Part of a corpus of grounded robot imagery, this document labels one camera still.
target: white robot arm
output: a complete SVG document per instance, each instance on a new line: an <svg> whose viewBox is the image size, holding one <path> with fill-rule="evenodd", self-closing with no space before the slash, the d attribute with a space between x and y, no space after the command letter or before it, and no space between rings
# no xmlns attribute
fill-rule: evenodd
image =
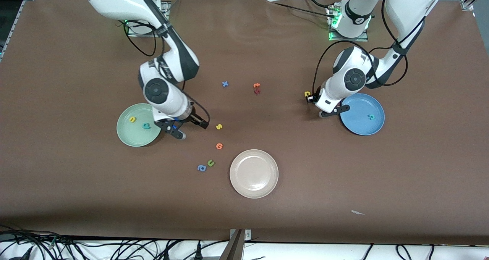
<svg viewBox="0 0 489 260"><path fill-rule="evenodd" d="M372 18L372 11L379 0L342 0L338 19L331 25L343 37L360 36Z"/></svg>
<svg viewBox="0 0 489 260"><path fill-rule="evenodd" d="M385 0L386 11L398 29L397 42L378 59L357 46L343 50L333 65L333 76L316 93L307 97L321 109L320 117L336 113L339 102L360 91L364 86L378 88L386 84L394 68L407 54L421 33L424 18L438 0Z"/></svg>
<svg viewBox="0 0 489 260"><path fill-rule="evenodd" d="M209 121L195 113L193 102L176 84L197 75L199 60L183 42L154 0L88 0L101 15L115 20L145 20L170 51L143 63L138 80L147 102L152 105L155 124L177 139L184 139L180 126L190 121L206 129Z"/></svg>

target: brown table surface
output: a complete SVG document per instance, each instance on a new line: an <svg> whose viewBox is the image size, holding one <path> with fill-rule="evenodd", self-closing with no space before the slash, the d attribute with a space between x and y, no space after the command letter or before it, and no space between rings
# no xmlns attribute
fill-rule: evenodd
<svg viewBox="0 0 489 260"><path fill-rule="evenodd" d="M368 49L392 42L375 14ZM405 79L362 90L386 113L367 137L303 98L331 43L321 16L265 0L180 0L171 21L201 63L185 90L212 121L186 124L186 140L133 148L115 125L145 102L136 76L149 58L87 0L26 3L0 63L0 222L93 236L221 239L251 228L261 241L489 243L489 59L457 2L427 18ZM151 38L135 42L152 49ZM346 47L330 50L317 84ZM279 166L263 199L231 186L229 166L246 149Z"/></svg>

